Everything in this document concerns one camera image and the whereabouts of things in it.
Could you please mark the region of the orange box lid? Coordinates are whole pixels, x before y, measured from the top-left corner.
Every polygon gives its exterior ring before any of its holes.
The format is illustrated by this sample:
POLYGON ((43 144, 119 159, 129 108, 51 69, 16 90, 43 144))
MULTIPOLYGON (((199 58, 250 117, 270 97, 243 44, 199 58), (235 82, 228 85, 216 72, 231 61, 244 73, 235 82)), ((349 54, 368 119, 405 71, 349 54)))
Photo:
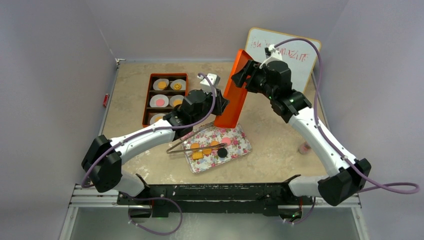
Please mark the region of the orange box lid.
POLYGON ((223 97, 229 100, 229 104, 222 115, 215 117, 213 123, 217 128, 233 129, 239 121, 248 91, 243 87, 237 87, 232 80, 232 76, 241 71, 248 60, 252 60, 252 57, 245 50, 239 49, 223 94, 223 97))

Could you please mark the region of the flower shaped yellow cookie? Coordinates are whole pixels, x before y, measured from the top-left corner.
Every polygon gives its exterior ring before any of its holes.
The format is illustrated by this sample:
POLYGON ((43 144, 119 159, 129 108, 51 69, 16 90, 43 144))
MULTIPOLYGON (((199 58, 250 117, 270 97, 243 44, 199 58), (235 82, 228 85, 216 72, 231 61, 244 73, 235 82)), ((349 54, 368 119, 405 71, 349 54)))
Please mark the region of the flower shaped yellow cookie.
POLYGON ((179 82, 174 82, 172 85, 172 89, 175 91, 180 91, 183 88, 183 86, 179 82))

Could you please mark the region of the orange cookie box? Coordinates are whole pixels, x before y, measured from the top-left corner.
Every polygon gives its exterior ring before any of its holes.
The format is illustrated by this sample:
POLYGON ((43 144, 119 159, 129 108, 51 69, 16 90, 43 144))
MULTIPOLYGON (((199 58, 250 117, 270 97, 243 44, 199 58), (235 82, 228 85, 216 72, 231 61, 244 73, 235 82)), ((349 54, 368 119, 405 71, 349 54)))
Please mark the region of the orange cookie box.
POLYGON ((172 96, 175 95, 182 95, 186 96, 188 94, 188 75, 186 73, 152 73, 149 77, 148 81, 148 88, 147 88, 147 95, 146 95, 146 101, 145 101, 145 107, 144 107, 144 113, 143 118, 141 120, 142 126, 147 127, 149 126, 149 120, 154 114, 163 113, 167 114, 169 113, 174 107, 170 106, 170 103, 167 107, 162 108, 153 108, 149 106, 149 102, 152 96, 154 95, 166 95, 169 100, 172 96), (157 79, 168 79, 169 85, 166 90, 153 90, 153 83, 157 79), (186 90, 172 90, 170 87, 170 84, 172 81, 176 79, 183 79, 186 81, 186 90))

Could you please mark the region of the round orange cookie top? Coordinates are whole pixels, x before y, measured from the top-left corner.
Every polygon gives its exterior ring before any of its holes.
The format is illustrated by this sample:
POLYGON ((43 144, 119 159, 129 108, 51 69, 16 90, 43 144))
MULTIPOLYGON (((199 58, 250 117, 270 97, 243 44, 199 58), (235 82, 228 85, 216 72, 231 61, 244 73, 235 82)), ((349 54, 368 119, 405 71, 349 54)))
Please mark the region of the round orange cookie top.
POLYGON ((168 83, 166 81, 160 81, 157 83, 157 88, 159 90, 165 90, 168 86, 168 83))

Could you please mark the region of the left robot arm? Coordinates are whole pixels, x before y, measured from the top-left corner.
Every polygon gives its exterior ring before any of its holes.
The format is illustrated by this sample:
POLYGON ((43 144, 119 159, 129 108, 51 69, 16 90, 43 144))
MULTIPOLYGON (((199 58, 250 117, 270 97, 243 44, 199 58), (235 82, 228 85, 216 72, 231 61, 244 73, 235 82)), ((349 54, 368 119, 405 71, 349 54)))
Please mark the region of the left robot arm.
POLYGON ((116 190, 129 195, 138 205, 146 203, 147 183, 141 176, 125 172, 122 166, 151 148, 186 136, 209 115, 222 115, 229 102, 219 89, 191 90, 181 104, 147 127, 111 139, 97 136, 81 162, 85 171, 81 186, 94 186, 99 193, 116 190))

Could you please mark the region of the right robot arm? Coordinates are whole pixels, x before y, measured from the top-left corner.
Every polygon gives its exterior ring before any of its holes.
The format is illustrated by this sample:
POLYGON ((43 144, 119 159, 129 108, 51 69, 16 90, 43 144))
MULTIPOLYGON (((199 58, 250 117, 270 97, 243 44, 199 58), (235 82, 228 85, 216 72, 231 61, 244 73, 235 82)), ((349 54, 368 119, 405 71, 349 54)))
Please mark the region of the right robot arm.
POLYGON ((294 176, 286 180, 287 186, 280 191, 284 202, 292 204, 302 196, 310 196, 337 206, 363 189, 365 179, 361 174, 368 176, 371 164, 345 150, 315 118, 311 102, 292 87, 287 63, 274 60, 262 66, 248 60, 230 78, 236 87, 267 97, 273 111, 305 139, 325 168, 324 176, 294 176))

